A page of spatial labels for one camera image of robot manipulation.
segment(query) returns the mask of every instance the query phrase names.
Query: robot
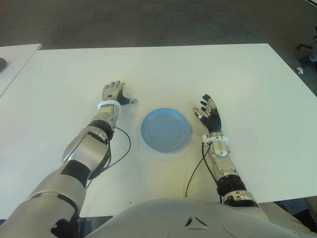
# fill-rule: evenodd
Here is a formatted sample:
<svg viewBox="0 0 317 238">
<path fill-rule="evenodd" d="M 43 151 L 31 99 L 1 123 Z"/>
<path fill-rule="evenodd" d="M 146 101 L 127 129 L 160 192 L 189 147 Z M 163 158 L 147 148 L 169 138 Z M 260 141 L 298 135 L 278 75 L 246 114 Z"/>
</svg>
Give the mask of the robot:
<svg viewBox="0 0 317 238">
<path fill-rule="evenodd" d="M 87 182 L 107 167 L 109 143 L 122 106 L 137 103 L 123 96 L 124 83 L 106 85 L 98 114 L 67 146 L 63 164 L 49 174 L 0 226 L 0 238 L 75 238 Z M 230 159 L 228 138 L 213 99 L 201 101 L 205 114 L 194 115 L 208 129 L 203 154 L 221 198 L 220 203 L 191 198 L 164 198 L 135 205 L 99 227 L 88 238 L 298 238 L 271 223 L 249 192 Z"/>
</svg>

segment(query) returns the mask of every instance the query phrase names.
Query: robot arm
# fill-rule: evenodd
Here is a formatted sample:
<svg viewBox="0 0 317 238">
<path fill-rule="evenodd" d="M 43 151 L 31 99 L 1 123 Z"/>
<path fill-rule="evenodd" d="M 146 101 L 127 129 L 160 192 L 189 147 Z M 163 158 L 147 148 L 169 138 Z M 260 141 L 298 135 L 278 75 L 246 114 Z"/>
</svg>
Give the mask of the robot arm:
<svg viewBox="0 0 317 238">
<path fill-rule="evenodd" d="M 111 154 L 121 105 L 136 103 L 123 96 L 124 83 L 106 85 L 98 114 L 67 146 L 63 164 L 48 175 L 0 227 L 6 237 L 75 237 L 86 196 L 87 180 L 97 177 Z"/>
<path fill-rule="evenodd" d="M 218 194 L 223 197 L 224 204 L 232 207 L 259 207 L 230 159 L 229 139 L 221 132 L 221 119 L 216 104 L 207 94 L 203 99 L 205 102 L 201 101 L 201 104 L 205 107 L 202 110 L 206 116 L 197 108 L 193 108 L 193 112 L 209 131 L 209 135 L 203 135 L 203 143 L 210 146 L 208 155 Z"/>
</svg>

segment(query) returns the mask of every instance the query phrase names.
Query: wire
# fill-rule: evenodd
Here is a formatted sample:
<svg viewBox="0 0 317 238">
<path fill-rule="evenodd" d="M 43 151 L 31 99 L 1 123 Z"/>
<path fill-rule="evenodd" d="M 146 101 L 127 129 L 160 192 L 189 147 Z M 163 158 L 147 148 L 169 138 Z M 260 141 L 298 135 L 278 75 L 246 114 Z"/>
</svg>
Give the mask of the wire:
<svg viewBox="0 0 317 238">
<path fill-rule="evenodd" d="M 203 157 L 202 157 L 202 159 L 199 161 L 199 163 L 196 165 L 196 167 L 195 167 L 194 171 L 192 172 L 192 175 L 191 175 L 191 176 L 190 176 L 190 178 L 189 178 L 189 181 L 188 181 L 188 183 L 187 183 L 187 187 L 186 187 L 185 197 L 187 197 L 187 192 L 188 192 L 188 187 L 189 187 L 189 184 L 190 184 L 190 182 L 191 182 L 191 180 L 192 180 L 192 178 L 193 178 L 193 176 L 194 176 L 194 174 L 195 174 L 195 172 L 196 172 L 196 170 L 197 170 L 198 166 L 200 165 L 200 163 L 203 161 L 204 157 L 205 157 L 205 156 L 206 156 L 206 154 L 208 153 L 208 151 L 209 151 L 210 147 L 211 147 L 211 145 L 209 146 L 209 148 L 208 148 L 207 152 L 204 154 L 204 152 L 203 152 L 203 151 L 204 151 L 204 145 L 202 145 Z"/>
<path fill-rule="evenodd" d="M 118 128 L 118 127 L 116 127 L 116 129 L 121 130 L 121 131 L 128 137 L 128 140 L 129 140 L 129 148 L 128 148 L 127 152 L 125 152 L 125 154 L 124 154 L 120 159 L 118 159 L 118 160 L 117 160 L 116 162 L 114 162 L 112 165 L 103 168 L 103 169 L 101 170 L 101 173 L 104 172 L 104 171 L 106 171 L 106 170 L 108 170 L 108 169 L 110 169 L 112 166 L 114 166 L 116 163 L 118 163 L 120 160 L 122 160 L 122 159 L 130 152 L 130 149 L 131 149 L 131 139 L 130 139 L 129 135 L 128 135 L 124 130 L 122 130 L 122 129 Z"/>
<path fill-rule="evenodd" d="M 110 163 L 111 163 L 111 155 L 110 155 L 107 165 L 101 170 L 100 174 L 101 174 L 102 172 L 106 171 L 107 169 L 109 169 L 110 167 L 114 166 L 116 163 L 118 163 L 120 160 L 122 160 L 122 159 L 130 152 L 130 149 L 131 149 L 131 139 L 130 139 L 129 135 L 128 135 L 124 130 L 120 129 L 119 127 L 116 127 L 116 129 L 121 130 L 121 131 L 128 137 L 128 140 L 129 140 L 129 148 L 128 148 L 127 152 L 126 152 L 120 159 L 118 159 L 116 162 L 114 162 L 112 165 L 110 165 Z M 110 150 L 110 153 L 111 153 L 110 142 L 109 142 L 109 144 L 108 144 L 108 147 L 109 147 L 109 150 Z M 91 182 L 92 182 L 93 180 L 94 180 L 94 179 L 90 180 L 89 184 L 87 185 L 86 190 L 88 189 L 88 187 L 90 186 L 90 184 L 91 184 Z"/>
<path fill-rule="evenodd" d="M 214 175 L 213 175 L 213 173 L 212 173 L 212 171 L 211 171 L 209 165 L 207 164 L 206 158 L 205 158 L 206 154 L 207 154 L 208 151 L 210 150 L 210 147 L 211 147 L 211 145 L 208 147 L 207 152 L 204 154 L 204 144 L 202 144 L 202 156 L 203 156 L 203 158 L 202 158 L 202 159 L 199 161 L 199 163 L 196 165 L 196 167 L 195 167 L 195 169 L 194 169 L 194 171 L 193 171 L 193 173 L 192 173 L 192 175 L 191 175 L 191 177 L 190 177 L 190 179 L 189 179 L 189 181 L 188 181 L 188 183 L 187 183 L 185 197 L 187 197 L 187 192 L 188 192 L 189 183 L 190 183 L 190 181 L 192 180 L 192 178 L 193 178 L 193 176 L 194 176 L 194 173 L 196 172 L 198 166 L 200 165 L 200 163 L 201 163 L 202 161 L 204 161 L 204 163 L 205 163 L 205 165 L 206 165 L 206 167 L 207 167 L 207 169 L 208 169 L 210 175 L 211 175 L 212 178 L 213 178 L 213 181 L 214 181 L 215 184 L 217 185 L 217 180 L 216 180 L 216 178 L 214 177 Z M 220 201 L 220 203 L 222 203 L 222 197 L 221 197 L 221 195 L 219 195 L 219 201 Z"/>
<path fill-rule="evenodd" d="M 202 144 L 202 155 L 203 155 L 204 163 L 205 163 L 207 169 L 209 170 L 209 173 L 210 173 L 210 175 L 212 176 L 213 181 L 217 184 L 217 180 L 216 180 L 216 178 L 214 177 L 214 175 L 213 175 L 211 169 L 209 168 L 209 165 L 207 164 L 207 161 L 206 161 L 206 158 L 205 158 L 206 155 L 204 155 L 204 144 Z"/>
<path fill-rule="evenodd" d="M 203 160 L 204 160 L 204 162 L 205 162 L 205 165 L 206 165 L 207 169 L 209 170 L 210 175 L 211 175 L 212 178 L 213 178 L 213 181 L 214 181 L 215 184 L 217 185 L 217 180 L 216 180 L 216 178 L 214 177 L 214 175 L 213 175 L 211 169 L 209 168 L 209 165 L 207 164 L 207 161 L 206 161 L 206 158 L 205 158 L 206 155 L 204 155 L 204 149 L 203 149 L 203 147 L 204 147 L 204 144 L 202 145 Z M 219 202 L 222 203 L 222 197 L 221 197 L 221 195 L 219 195 Z"/>
</svg>

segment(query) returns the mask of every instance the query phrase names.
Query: white desk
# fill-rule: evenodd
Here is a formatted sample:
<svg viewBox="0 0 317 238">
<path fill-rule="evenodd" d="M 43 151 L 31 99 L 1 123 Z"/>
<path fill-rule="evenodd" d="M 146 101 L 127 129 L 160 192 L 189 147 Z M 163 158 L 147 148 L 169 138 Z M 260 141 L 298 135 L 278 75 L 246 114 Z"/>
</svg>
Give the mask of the white desk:
<svg viewBox="0 0 317 238">
<path fill-rule="evenodd" d="M 7 61 L 6 68 L 0 72 L 0 97 L 32 54 L 41 46 L 41 44 L 32 44 L 0 47 L 0 58 Z"/>
<path fill-rule="evenodd" d="M 116 80 L 140 102 L 117 122 L 131 136 L 131 152 L 93 181 L 81 216 L 184 196 L 206 133 L 192 107 L 205 93 L 258 202 L 317 195 L 317 99 L 269 45 L 50 50 L 37 51 L 0 99 L 0 218 L 60 166 L 65 147 L 97 112 L 103 86 Z M 142 141 L 142 119 L 160 107 L 180 111 L 191 125 L 181 152 L 160 154 Z M 128 142 L 120 131 L 111 142 L 115 161 Z M 218 201 L 204 166 L 189 196 Z"/>
</svg>

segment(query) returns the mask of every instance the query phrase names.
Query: floor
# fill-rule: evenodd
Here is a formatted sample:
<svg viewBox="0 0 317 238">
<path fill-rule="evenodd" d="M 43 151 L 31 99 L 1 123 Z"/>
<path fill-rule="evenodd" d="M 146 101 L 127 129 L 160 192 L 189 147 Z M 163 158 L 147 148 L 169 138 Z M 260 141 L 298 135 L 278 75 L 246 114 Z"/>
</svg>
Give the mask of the floor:
<svg viewBox="0 0 317 238">
<path fill-rule="evenodd" d="M 310 52 L 295 47 L 311 45 L 316 26 L 317 8 L 305 0 L 0 0 L 0 47 L 269 43 L 295 72 Z M 317 95 L 316 68 L 299 77 Z M 303 199 L 284 206 L 306 209 Z"/>
</svg>

